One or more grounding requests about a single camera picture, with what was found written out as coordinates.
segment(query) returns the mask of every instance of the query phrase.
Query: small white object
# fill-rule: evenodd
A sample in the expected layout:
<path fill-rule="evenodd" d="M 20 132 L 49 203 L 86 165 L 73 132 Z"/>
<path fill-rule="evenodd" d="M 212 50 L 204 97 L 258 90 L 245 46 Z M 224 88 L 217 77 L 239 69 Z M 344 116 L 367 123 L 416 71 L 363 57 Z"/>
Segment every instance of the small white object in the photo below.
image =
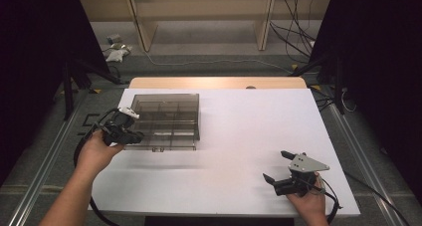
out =
<path fill-rule="evenodd" d="M 131 108 L 118 108 L 118 111 L 130 115 L 132 117 L 139 118 L 139 114 L 134 112 Z"/>
<path fill-rule="evenodd" d="M 106 58 L 106 62 L 123 62 L 123 56 L 128 54 L 128 50 L 121 49 L 121 50 L 114 50 L 109 53 L 108 57 Z"/>

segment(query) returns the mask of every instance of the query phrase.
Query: wooden edge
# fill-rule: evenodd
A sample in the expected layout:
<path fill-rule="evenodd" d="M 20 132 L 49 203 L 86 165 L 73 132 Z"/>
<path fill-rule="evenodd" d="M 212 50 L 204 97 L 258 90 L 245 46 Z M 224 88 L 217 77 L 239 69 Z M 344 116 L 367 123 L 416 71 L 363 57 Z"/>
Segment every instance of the wooden edge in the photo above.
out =
<path fill-rule="evenodd" d="M 300 77 L 163 77 L 134 78 L 130 89 L 306 89 Z"/>
<path fill-rule="evenodd" d="M 267 42 L 268 23 L 271 20 L 271 11 L 274 0 L 267 0 L 266 6 L 260 19 L 254 21 L 255 38 L 257 39 L 258 50 L 265 50 Z"/>

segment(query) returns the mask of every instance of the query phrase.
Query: black cable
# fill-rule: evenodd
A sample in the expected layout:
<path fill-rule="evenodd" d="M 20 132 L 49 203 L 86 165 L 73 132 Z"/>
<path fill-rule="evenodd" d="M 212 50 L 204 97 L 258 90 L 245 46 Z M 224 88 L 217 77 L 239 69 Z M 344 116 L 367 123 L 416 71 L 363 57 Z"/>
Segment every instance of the black cable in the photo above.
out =
<path fill-rule="evenodd" d="M 306 28 L 306 30 L 308 30 L 311 27 L 311 11 L 312 11 L 312 8 L 313 8 L 313 3 L 314 3 L 314 0 L 311 0 L 310 9 L 308 11 L 308 27 Z"/>
<path fill-rule="evenodd" d="M 298 28 L 300 29 L 301 33 L 304 33 L 305 31 L 302 30 L 302 28 L 299 25 L 298 2 L 299 2 L 299 0 L 295 0 L 295 12 L 294 12 L 295 22 L 298 25 Z M 301 37 L 302 43 L 304 44 L 304 47 L 307 50 L 308 54 L 311 54 L 310 50 L 308 49 L 307 45 L 305 44 L 303 35 L 300 35 L 300 37 Z"/>
<path fill-rule="evenodd" d="M 298 26 L 299 32 L 301 32 L 302 35 L 304 35 L 304 36 L 310 37 L 310 35 L 301 28 L 301 25 L 299 24 L 299 21 L 298 21 L 298 17 L 297 17 L 297 15 L 298 15 L 298 0 L 295 0 L 295 12 L 292 11 L 292 8 L 290 7 L 290 5 L 289 5 L 289 3 L 288 3 L 287 0 L 285 0 L 285 3 L 286 3 L 286 5 L 287 5 L 287 7 L 289 9 L 289 12 L 291 13 L 291 16 L 292 16 L 291 28 L 292 28 L 293 22 L 295 22 L 296 25 Z M 301 39 L 303 41 L 303 44 L 304 44 L 305 48 L 308 50 L 308 48 L 306 47 L 306 44 L 304 42 L 304 39 L 303 38 L 301 38 Z"/>
<path fill-rule="evenodd" d="M 79 155 L 81 153 L 82 148 L 84 147 L 85 143 L 87 142 L 87 140 L 91 137 L 91 135 L 93 134 L 93 132 L 100 126 L 100 123 L 110 114 L 110 113 L 114 113 L 117 112 L 118 109 L 111 109 L 109 111 L 107 111 L 102 117 L 100 117 L 99 120 L 97 120 L 93 126 L 91 126 L 90 130 L 84 135 L 84 137 L 81 138 L 80 142 L 78 143 L 75 152 L 74 152 L 74 167 L 77 167 L 78 165 L 78 158 Z M 101 212 L 100 210 L 97 208 L 96 203 L 94 202 L 94 199 L 91 197 L 90 199 L 90 205 L 91 208 L 93 209 L 94 213 L 107 225 L 110 226 L 118 226 L 118 224 L 110 221 L 109 219 L 107 219 Z"/>
<path fill-rule="evenodd" d="M 323 194 L 324 194 L 324 195 L 328 196 L 330 199 L 332 199 L 332 201 L 334 201 L 334 205 L 332 206 L 331 213 L 329 213 L 329 215 L 326 217 L 326 222 L 328 222 L 328 224 L 330 224 L 330 223 L 331 223 L 331 221 L 334 219 L 334 217 L 335 217 L 335 215 L 336 215 L 336 213 L 337 213 L 337 210 L 342 208 L 342 207 L 340 207 L 340 205 L 339 205 L 339 203 L 338 203 L 338 198 L 337 198 L 337 195 L 335 195 L 335 193 L 334 193 L 334 191 L 332 190 L 331 186 L 329 186 L 329 184 L 328 184 L 328 183 L 326 183 L 326 181 L 323 179 L 323 182 L 325 182 L 325 183 L 326 183 L 326 185 L 328 185 L 329 189 L 330 189 L 330 190 L 331 190 L 331 192 L 334 194 L 334 196 L 332 196 L 330 193 L 326 192 L 326 190 L 324 190 L 324 189 L 322 189 L 322 188 L 319 188 L 319 187 L 316 187 L 316 186 L 314 186 L 314 185 L 312 185 L 312 184 L 309 184 L 308 182 L 304 181 L 304 180 L 303 180 L 303 179 L 301 179 L 301 178 L 297 178 L 297 177 L 295 177 L 295 179 L 298 179 L 298 180 L 299 180 L 299 181 L 301 181 L 302 183 L 304 183 L 304 184 L 306 184 L 307 186 L 309 186 L 309 187 L 311 187 L 311 188 L 313 188 L 313 189 L 317 190 L 318 192 L 323 192 Z"/>
<path fill-rule="evenodd" d="M 114 68 L 114 69 L 115 69 L 115 71 L 116 71 L 116 75 L 117 75 L 117 77 L 118 77 L 118 78 L 121 78 L 120 71 L 118 70 L 118 68 L 117 68 L 116 66 L 110 65 L 110 66 L 108 66 L 108 67 L 109 67 L 109 68 Z"/>
<path fill-rule="evenodd" d="M 288 41 L 288 39 L 285 39 L 279 32 L 277 32 L 277 30 L 274 28 L 273 25 L 274 25 L 273 23 L 270 23 L 270 26 L 273 29 L 274 33 L 276 33 L 277 37 L 279 37 L 281 40 L 283 40 L 286 44 L 288 44 L 292 48 L 296 49 L 301 54 L 303 54 L 303 55 L 305 55 L 307 57 L 310 57 L 309 54 L 305 53 L 304 51 L 300 50 L 298 47 L 296 47 L 295 45 L 293 45 L 291 42 Z"/>
<path fill-rule="evenodd" d="M 324 109 L 326 109 L 326 107 L 330 106 L 331 104 L 333 104 L 332 101 L 328 102 L 325 106 L 322 107 L 322 109 L 319 109 L 319 112 L 321 113 Z"/>
<path fill-rule="evenodd" d="M 329 104 L 332 104 L 332 101 L 333 101 L 334 99 L 321 99 L 321 100 L 316 100 L 316 105 L 317 105 L 317 107 L 318 108 L 321 108 L 321 107 L 325 107 L 326 105 L 329 105 Z M 319 105 L 317 102 L 322 102 L 322 101 L 325 101 L 325 103 L 323 103 L 323 104 L 321 104 L 321 105 Z"/>
<path fill-rule="evenodd" d="M 278 26 L 278 25 L 277 25 L 277 24 L 275 24 L 274 22 L 271 22 L 270 24 L 274 25 L 274 26 L 275 26 L 276 28 L 278 28 L 278 29 L 289 31 L 289 29 L 288 29 L 288 28 L 284 28 L 284 27 Z M 303 35 L 302 33 L 298 32 L 298 31 L 295 31 L 295 30 L 290 30 L 290 32 L 295 33 L 295 34 L 298 34 L 298 35 Z M 307 39 L 312 40 L 312 41 L 315 41 L 315 40 L 316 40 L 315 38 L 313 38 L 313 37 L 311 37 L 311 36 L 306 36 L 306 35 L 303 35 L 303 36 L 304 36 L 305 38 L 307 38 Z"/>
<path fill-rule="evenodd" d="M 378 196 L 380 199 L 382 199 L 382 201 L 384 201 L 386 204 L 388 204 L 388 206 L 390 206 L 394 210 L 394 212 L 396 212 L 397 216 L 404 222 L 404 224 L 410 226 L 409 222 L 407 222 L 407 220 L 404 218 L 403 214 L 401 214 L 401 212 L 396 207 L 394 207 L 394 205 L 392 205 L 390 202 L 388 202 L 388 200 L 384 196 L 382 196 L 380 193 L 378 193 L 371 186 L 367 185 L 366 183 L 364 183 L 360 179 L 358 179 L 355 176 L 351 175 L 349 172 L 347 172 L 345 170 L 343 172 L 344 172 L 344 174 L 347 177 L 350 177 L 351 179 L 357 181 L 358 183 L 362 184 L 363 186 L 365 186 L 366 188 L 368 188 L 369 190 L 371 190 L 374 194 L 376 194 L 376 196 Z"/>
<path fill-rule="evenodd" d="M 288 57 L 298 63 L 301 64 L 307 64 L 307 62 L 304 61 L 300 61 L 300 60 L 296 60 L 294 59 L 290 54 L 289 51 L 287 49 L 287 45 L 291 46 L 292 48 L 296 49 L 298 52 L 300 52 L 301 54 L 305 55 L 306 57 L 310 57 L 307 53 L 303 52 L 302 50 L 300 50 L 299 48 L 297 48 L 296 46 L 294 46 L 292 43 L 290 43 L 287 39 L 285 39 L 281 34 L 279 34 L 279 32 L 277 32 L 277 30 L 272 26 L 272 24 L 270 23 L 270 27 L 273 29 L 274 33 L 276 33 L 277 37 L 279 37 L 279 39 L 283 40 L 286 43 L 286 53 L 288 55 Z"/>
<path fill-rule="evenodd" d="M 313 86 L 308 86 L 308 89 L 310 89 L 312 92 L 314 92 L 316 94 L 323 96 L 326 99 L 330 99 L 330 96 L 323 94 L 320 90 L 314 88 Z"/>

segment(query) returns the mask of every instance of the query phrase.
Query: table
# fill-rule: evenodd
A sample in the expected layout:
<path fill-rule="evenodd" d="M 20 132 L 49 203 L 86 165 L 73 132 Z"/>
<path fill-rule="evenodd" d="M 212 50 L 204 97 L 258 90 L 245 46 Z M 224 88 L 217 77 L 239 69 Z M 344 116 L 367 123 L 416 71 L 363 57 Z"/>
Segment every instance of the table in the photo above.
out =
<path fill-rule="evenodd" d="M 245 90 L 249 86 L 256 89 Z M 119 106 L 130 106 L 133 95 L 140 93 L 199 93 L 201 139 L 196 151 L 118 154 L 94 184 L 93 198 L 100 210 L 155 216 L 294 217 L 298 215 L 294 207 L 286 197 L 277 197 L 262 176 L 289 177 L 290 161 L 280 155 L 287 150 L 305 151 L 328 164 L 331 170 L 321 175 L 344 206 L 338 217 L 359 214 L 302 79 L 136 78 Z M 331 208 L 327 200 L 326 212 Z"/>

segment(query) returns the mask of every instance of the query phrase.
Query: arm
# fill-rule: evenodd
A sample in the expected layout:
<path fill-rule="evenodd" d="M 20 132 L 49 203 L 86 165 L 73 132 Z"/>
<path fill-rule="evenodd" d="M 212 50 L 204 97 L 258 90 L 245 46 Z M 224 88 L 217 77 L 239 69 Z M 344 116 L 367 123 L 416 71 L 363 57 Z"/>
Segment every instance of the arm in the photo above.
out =
<path fill-rule="evenodd" d="M 320 188 L 319 177 L 316 187 Z M 325 217 L 325 195 L 314 190 L 305 196 L 299 197 L 296 194 L 288 194 L 286 197 L 292 202 L 301 217 L 309 226 L 327 226 Z"/>
<path fill-rule="evenodd" d="M 98 130 L 85 143 L 78 165 L 40 225 L 84 225 L 91 199 L 94 179 L 105 169 L 123 145 L 110 147 Z"/>

